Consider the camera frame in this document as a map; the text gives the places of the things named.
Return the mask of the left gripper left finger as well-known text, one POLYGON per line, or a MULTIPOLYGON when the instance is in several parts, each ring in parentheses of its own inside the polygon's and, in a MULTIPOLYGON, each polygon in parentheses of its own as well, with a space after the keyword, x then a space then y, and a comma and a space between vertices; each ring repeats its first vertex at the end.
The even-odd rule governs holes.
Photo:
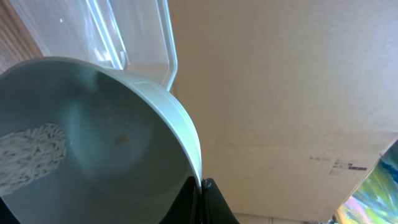
POLYGON ((159 224, 197 224, 200 206, 200 188, 193 176, 187 178, 172 206, 159 224))

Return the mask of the cardboard backdrop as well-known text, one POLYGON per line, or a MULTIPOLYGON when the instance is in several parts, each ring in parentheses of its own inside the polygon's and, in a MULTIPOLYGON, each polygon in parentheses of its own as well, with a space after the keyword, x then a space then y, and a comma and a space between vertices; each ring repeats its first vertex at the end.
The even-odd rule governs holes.
POLYGON ((169 9, 203 176, 234 213, 327 221, 397 141, 397 2, 169 9))

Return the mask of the rice and peanut pile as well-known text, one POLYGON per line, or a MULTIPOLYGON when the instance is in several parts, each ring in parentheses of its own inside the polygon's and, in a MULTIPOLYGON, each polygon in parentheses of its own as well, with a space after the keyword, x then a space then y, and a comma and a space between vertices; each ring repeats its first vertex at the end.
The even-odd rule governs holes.
POLYGON ((1 196, 57 169, 66 150, 65 132, 53 123, 1 136, 1 196))

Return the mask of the grey bowl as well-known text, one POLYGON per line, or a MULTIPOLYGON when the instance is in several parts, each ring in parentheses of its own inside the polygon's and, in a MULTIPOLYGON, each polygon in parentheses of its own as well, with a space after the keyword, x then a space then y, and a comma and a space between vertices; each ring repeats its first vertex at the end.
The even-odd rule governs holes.
POLYGON ((159 223, 201 150, 185 108, 158 83, 71 58, 1 75, 1 133, 55 123, 66 156, 46 177, 3 196, 20 223, 159 223))

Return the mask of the clear plastic bin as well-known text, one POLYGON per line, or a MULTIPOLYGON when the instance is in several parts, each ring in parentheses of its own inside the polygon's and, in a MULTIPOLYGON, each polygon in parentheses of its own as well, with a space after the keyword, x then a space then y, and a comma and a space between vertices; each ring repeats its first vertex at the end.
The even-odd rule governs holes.
POLYGON ((13 0, 45 57, 139 73, 169 90, 178 69, 165 0, 13 0))

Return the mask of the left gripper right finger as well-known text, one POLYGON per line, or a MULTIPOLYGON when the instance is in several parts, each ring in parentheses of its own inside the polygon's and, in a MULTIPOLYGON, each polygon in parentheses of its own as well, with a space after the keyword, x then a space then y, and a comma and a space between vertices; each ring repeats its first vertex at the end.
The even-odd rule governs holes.
POLYGON ((216 182, 211 179, 202 181, 202 223, 203 224, 239 224, 224 199, 216 182))

